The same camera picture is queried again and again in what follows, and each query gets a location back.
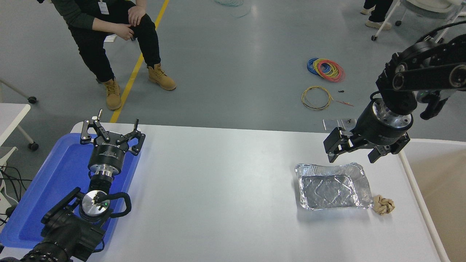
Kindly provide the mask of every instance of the seated man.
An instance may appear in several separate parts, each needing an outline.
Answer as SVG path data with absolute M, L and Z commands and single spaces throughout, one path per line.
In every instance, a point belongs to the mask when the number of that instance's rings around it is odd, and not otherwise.
M 361 13 L 369 14 L 369 12 L 372 11 L 369 19 L 366 21 L 366 26 L 379 29 L 385 21 L 385 16 L 387 15 L 392 3 L 393 0 L 366 0 Z M 391 24 L 386 23 L 382 30 L 390 29 Z
M 149 79 L 165 90 L 176 88 L 176 83 L 160 68 L 158 36 L 154 22 L 145 12 L 147 0 L 136 0 L 136 4 L 125 0 L 52 0 L 52 3 L 68 24 L 84 63 L 105 85 L 110 110 L 121 107 L 121 98 L 120 86 L 103 49 L 108 33 L 125 40 L 137 38 Z

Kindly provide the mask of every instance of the work boot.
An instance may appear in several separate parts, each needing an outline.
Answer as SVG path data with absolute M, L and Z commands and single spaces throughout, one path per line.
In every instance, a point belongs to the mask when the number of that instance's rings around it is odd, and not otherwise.
M 370 28 L 377 28 L 379 29 L 380 27 L 382 27 L 382 24 L 384 22 L 372 22 L 370 20 L 367 20 L 366 21 L 366 26 L 367 27 L 370 27 Z M 391 29 L 391 24 L 390 23 L 385 23 L 384 25 L 384 28 L 382 28 L 382 30 L 390 30 Z
M 172 91 L 176 88 L 175 81 L 165 74 L 160 68 L 160 63 L 154 65 L 154 67 L 149 66 L 149 80 L 159 84 L 161 88 L 167 91 Z
M 107 107 L 115 110 L 121 107 L 120 86 L 115 79 L 102 83 L 107 89 Z

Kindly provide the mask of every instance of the crumpled paper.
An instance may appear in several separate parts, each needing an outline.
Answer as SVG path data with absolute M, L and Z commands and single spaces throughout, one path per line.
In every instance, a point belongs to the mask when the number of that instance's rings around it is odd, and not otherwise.
M 395 203 L 391 199 L 377 195 L 374 197 L 374 206 L 372 209 L 379 215 L 385 215 L 395 209 Z

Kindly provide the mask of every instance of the caster wheel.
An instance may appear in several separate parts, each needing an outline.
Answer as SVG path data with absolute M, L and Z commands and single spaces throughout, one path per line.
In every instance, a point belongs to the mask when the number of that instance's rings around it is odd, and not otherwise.
M 34 142 L 34 143 L 30 143 L 28 146 L 27 146 L 31 151 L 36 151 L 38 148 L 39 148 L 39 145 Z
M 36 98 L 36 97 L 29 97 L 29 98 L 27 99 L 27 101 L 28 101 L 29 103 L 36 103 L 36 102 L 37 102 L 37 98 Z

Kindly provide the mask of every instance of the white table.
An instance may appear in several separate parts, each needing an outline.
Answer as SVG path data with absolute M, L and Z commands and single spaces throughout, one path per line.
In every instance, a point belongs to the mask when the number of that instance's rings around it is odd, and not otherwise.
M 0 146 L 31 109 L 28 104 L 0 103 Z
M 103 126 L 132 130 L 131 124 Z M 90 262 L 439 261 L 396 155 L 370 164 L 369 151 L 358 150 L 329 164 L 323 133 L 140 129 L 147 138 L 128 192 L 133 209 Z M 374 195 L 395 201 L 391 214 L 300 206 L 296 164 L 350 162 L 364 167 Z M 5 248 L 1 256 L 27 251 Z

